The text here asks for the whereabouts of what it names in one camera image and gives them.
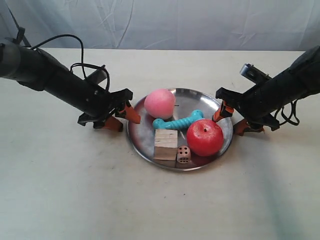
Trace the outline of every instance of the black cable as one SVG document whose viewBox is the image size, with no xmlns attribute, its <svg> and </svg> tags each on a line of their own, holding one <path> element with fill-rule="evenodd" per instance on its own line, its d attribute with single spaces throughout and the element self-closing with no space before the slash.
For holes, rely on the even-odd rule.
<svg viewBox="0 0 320 240">
<path fill-rule="evenodd" d="M 72 69 L 75 67 L 85 67 L 85 68 L 90 68 L 90 69 L 97 69 L 97 70 L 102 70 L 106 74 L 106 87 L 105 90 L 109 92 L 110 88 L 110 75 L 109 72 L 101 66 L 93 65 L 93 64 L 88 64 L 88 63 L 82 63 L 82 62 L 76 62 L 70 66 L 70 71 L 72 72 Z"/>
<path fill-rule="evenodd" d="M 274 117 L 275 117 L 275 118 L 277 117 L 278 113 L 281 111 L 281 116 L 282 116 L 283 119 L 284 119 L 284 121 L 283 121 L 282 123 L 280 123 L 280 126 L 282 126 L 282 125 L 284 125 L 284 124 L 286 124 L 286 123 L 290 123 L 290 124 L 292 124 L 292 125 L 294 125 L 294 126 L 298 126 L 298 125 L 299 125 L 300 120 L 297 118 L 297 111 L 296 111 L 297 101 L 298 101 L 298 99 L 290 103 L 290 104 L 291 104 L 291 113 L 290 113 L 289 117 L 287 117 L 287 116 L 285 115 L 285 113 L 284 113 L 284 109 L 285 109 L 284 106 L 281 107 L 281 108 L 279 108 L 279 109 L 275 112 L 275 114 L 274 114 Z"/>
<path fill-rule="evenodd" d="M 55 39 L 59 39 L 59 38 L 64 38 L 64 37 L 70 37 L 70 38 L 74 38 L 74 39 L 77 39 L 81 45 L 81 66 L 82 66 L 82 72 L 83 72 L 83 76 L 84 76 L 84 79 L 87 79 L 87 75 L 86 75 L 86 72 L 85 72 L 85 66 L 84 66 L 84 52 L 85 52 L 85 48 L 84 48 L 84 43 L 81 41 L 81 39 L 75 35 L 72 35 L 72 34 L 61 34 L 61 35 L 57 35 L 57 36 L 54 36 L 54 37 L 51 37 L 43 42 L 40 42 L 39 44 L 31 47 L 30 49 L 31 50 L 35 50 L 37 49 L 38 47 L 48 43 L 48 42 L 51 42 Z"/>
</svg>

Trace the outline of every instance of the wrinkled fabric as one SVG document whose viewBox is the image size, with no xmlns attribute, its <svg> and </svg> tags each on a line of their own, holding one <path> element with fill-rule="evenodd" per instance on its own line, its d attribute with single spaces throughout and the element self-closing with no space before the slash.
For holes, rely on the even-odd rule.
<svg viewBox="0 0 320 240">
<path fill-rule="evenodd" d="M 86 48 L 304 51 L 319 44 L 315 0 L 6 0 L 32 45 L 58 34 Z M 73 39 L 47 47 L 78 48 Z"/>
</svg>

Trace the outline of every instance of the silver tray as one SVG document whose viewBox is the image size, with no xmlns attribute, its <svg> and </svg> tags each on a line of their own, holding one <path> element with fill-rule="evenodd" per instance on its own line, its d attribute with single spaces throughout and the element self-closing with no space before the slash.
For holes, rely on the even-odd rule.
<svg viewBox="0 0 320 240">
<path fill-rule="evenodd" d="M 211 119 L 213 114 L 219 109 L 220 104 L 216 99 L 203 94 L 202 92 L 186 88 L 170 88 L 175 95 L 175 108 L 173 116 L 169 121 L 189 117 L 193 110 L 203 111 L 204 118 Z M 135 111 L 141 116 L 141 123 L 134 124 L 128 122 L 127 135 L 133 148 L 137 153 L 148 162 L 168 170 L 173 171 L 192 171 L 203 168 L 219 158 L 229 147 L 233 137 L 233 125 L 230 118 L 222 119 L 218 122 L 223 131 L 224 143 L 218 153 L 209 157 L 201 157 L 191 153 L 191 162 L 181 164 L 177 161 L 155 160 L 155 130 L 152 126 L 154 118 L 150 116 L 144 108 L 145 98 L 141 99 L 134 107 Z M 187 145 L 187 129 L 178 131 L 178 146 Z"/>
</svg>

